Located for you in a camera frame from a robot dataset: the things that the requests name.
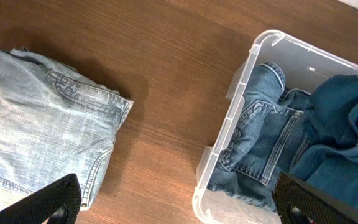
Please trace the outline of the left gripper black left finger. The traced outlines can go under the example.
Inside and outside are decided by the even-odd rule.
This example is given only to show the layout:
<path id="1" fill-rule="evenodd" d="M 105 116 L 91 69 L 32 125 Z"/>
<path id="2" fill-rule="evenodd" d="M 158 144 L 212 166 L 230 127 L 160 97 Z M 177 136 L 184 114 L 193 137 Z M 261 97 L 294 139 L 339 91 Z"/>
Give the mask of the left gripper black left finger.
<path id="1" fill-rule="evenodd" d="M 68 174 L 0 211 L 0 224 L 74 224 L 81 204 L 76 174 Z"/>

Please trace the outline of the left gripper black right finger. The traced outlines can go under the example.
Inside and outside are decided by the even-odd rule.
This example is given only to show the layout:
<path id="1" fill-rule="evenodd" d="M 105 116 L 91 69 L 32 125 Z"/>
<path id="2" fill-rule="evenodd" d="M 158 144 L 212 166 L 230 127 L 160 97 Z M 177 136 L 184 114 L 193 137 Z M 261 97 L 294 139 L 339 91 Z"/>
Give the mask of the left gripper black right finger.
<path id="1" fill-rule="evenodd" d="M 282 224 L 358 224 L 358 210 L 282 172 L 272 197 Z"/>

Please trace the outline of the navy blue shirt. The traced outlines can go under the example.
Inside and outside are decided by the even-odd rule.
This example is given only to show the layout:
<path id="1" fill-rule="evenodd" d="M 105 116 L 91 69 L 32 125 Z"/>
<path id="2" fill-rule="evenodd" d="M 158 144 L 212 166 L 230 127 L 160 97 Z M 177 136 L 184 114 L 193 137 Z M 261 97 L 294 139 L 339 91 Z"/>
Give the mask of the navy blue shirt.
<path id="1" fill-rule="evenodd" d="M 358 76 L 329 78 L 303 109 L 310 146 L 289 173 L 358 209 Z"/>

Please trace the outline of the dark blue jeans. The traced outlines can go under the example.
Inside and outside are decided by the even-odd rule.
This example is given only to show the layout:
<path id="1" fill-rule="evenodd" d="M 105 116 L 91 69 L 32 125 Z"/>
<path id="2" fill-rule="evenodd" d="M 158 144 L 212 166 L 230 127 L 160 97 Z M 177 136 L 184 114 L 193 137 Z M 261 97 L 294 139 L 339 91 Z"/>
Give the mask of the dark blue jeans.
<path id="1" fill-rule="evenodd" d="M 245 103 L 228 147 L 222 151 L 208 190 L 275 212 L 272 192 L 310 146 L 303 125 L 310 94 L 285 86 L 272 62 L 254 67 L 243 93 Z"/>

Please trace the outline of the light blue jeans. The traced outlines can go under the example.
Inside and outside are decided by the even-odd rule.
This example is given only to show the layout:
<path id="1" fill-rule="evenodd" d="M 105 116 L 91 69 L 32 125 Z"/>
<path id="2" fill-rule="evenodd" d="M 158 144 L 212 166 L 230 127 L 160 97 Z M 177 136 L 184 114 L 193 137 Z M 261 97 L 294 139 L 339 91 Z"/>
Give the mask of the light blue jeans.
<path id="1" fill-rule="evenodd" d="M 75 174 L 89 210 L 132 105 L 52 58 L 0 50 L 0 190 L 30 195 Z"/>

